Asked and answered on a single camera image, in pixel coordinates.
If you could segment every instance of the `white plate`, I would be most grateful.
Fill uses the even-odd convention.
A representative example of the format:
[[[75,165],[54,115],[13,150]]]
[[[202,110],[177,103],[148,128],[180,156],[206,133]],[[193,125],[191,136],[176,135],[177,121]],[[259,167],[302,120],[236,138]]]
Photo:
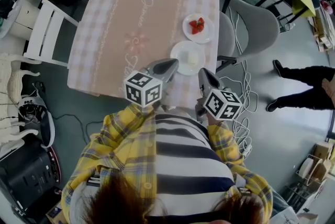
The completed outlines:
[[[192,27],[189,25],[189,23],[192,20],[198,20],[201,17],[205,21],[204,30],[202,32],[198,32],[197,34],[192,34]],[[197,43],[207,43],[211,41],[211,39],[214,36],[214,24],[209,19],[209,17],[203,14],[190,14],[187,17],[185,17],[183,21],[183,32],[186,35],[186,37],[191,41]]]
[[[195,65],[188,63],[189,54],[197,59]],[[171,50],[170,57],[179,60],[178,72],[183,75],[194,75],[204,67],[206,62],[205,51],[202,46],[191,41],[181,41]]]

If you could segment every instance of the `shirt button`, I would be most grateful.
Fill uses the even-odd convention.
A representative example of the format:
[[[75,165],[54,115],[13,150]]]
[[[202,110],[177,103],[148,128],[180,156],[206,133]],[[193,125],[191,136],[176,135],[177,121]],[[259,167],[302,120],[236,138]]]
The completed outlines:
[[[147,146],[148,148],[151,148],[151,147],[153,146],[153,143],[150,142],[150,141],[147,141],[146,146]]]
[[[151,188],[152,188],[152,184],[149,183],[149,182],[146,182],[146,183],[144,184],[144,188],[145,188],[145,189],[151,189]]]

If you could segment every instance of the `plate with strawberries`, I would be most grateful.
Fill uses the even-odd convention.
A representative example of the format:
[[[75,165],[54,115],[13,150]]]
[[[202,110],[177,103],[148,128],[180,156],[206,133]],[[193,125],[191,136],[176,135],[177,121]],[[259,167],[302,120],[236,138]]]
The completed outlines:
[[[214,24],[203,14],[190,14],[183,21],[183,31],[189,40],[207,43],[214,36]]]

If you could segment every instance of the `strawberry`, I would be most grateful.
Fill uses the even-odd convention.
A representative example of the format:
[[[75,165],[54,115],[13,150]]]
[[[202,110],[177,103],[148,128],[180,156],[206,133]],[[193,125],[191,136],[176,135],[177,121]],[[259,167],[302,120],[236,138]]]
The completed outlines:
[[[204,25],[198,24],[197,29],[199,32],[202,32],[204,30]]]
[[[197,21],[196,20],[193,20],[191,22],[189,22],[189,24],[192,26],[192,27],[196,27],[197,26]]]
[[[195,27],[192,28],[192,34],[197,34],[199,32],[199,30]]]
[[[204,21],[204,19],[201,17],[201,18],[199,18],[199,20],[198,20],[198,24],[201,24],[201,25],[204,25],[205,24],[205,21]]]

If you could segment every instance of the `white folding chair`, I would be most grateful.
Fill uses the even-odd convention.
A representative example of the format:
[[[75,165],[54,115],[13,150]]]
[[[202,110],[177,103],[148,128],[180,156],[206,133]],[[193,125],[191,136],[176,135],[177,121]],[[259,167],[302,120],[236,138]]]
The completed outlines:
[[[54,47],[63,20],[68,20],[76,27],[78,22],[49,0],[42,0],[42,3],[24,56],[66,67],[67,63],[52,59]]]

